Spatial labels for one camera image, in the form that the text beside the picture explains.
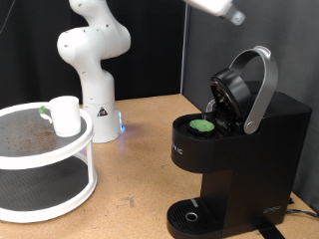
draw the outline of warning label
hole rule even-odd
[[[104,110],[104,108],[101,108],[99,113],[98,113],[98,117],[105,117],[107,115],[108,115],[107,111]]]

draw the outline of green coffee pod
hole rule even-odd
[[[197,129],[198,131],[209,132],[215,129],[215,125],[205,119],[195,119],[192,120],[189,124],[192,128]]]

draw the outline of black background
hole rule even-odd
[[[116,100],[179,93],[185,4],[181,0],[108,0],[128,28],[132,46],[102,62],[115,78]],[[0,1],[0,27],[11,0]],[[62,32],[88,26],[68,0],[17,0],[0,35],[0,109],[47,102],[58,96],[82,99],[79,76],[59,56]]]

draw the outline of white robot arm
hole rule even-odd
[[[232,5],[232,0],[184,0],[189,5],[235,25],[244,15]],[[131,36],[111,13],[106,0],[69,0],[76,13],[82,15],[89,27],[62,33],[58,51],[63,60],[78,72],[82,85],[84,110],[91,116],[95,135],[93,142],[116,139],[122,128],[121,114],[116,109],[114,78],[101,68],[101,60],[117,57],[131,46]]]
[[[245,15],[238,11],[232,0],[183,0],[190,6],[210,13],[216,17],[226,18],[234,25],[240,25],[245,20]]]

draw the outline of logo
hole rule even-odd
[[[271,208],[266,208],[263,210],[263,213],[268,213],[268,212],[275,212],[276,210],[279,210],[281,206],[276,206],[276,207],[271,207]]]
[[[173,142],[171,143],[171,147],[178,152],[180,155],[182,155],[182,149],[180,149],[179,147],[177,147],[175,144],[173,144]]]
[[[105,117],[107,115],[108,115],[107,111],[104,110],[104,108],[101,108],[99,113],[98,113],[98,117]]]

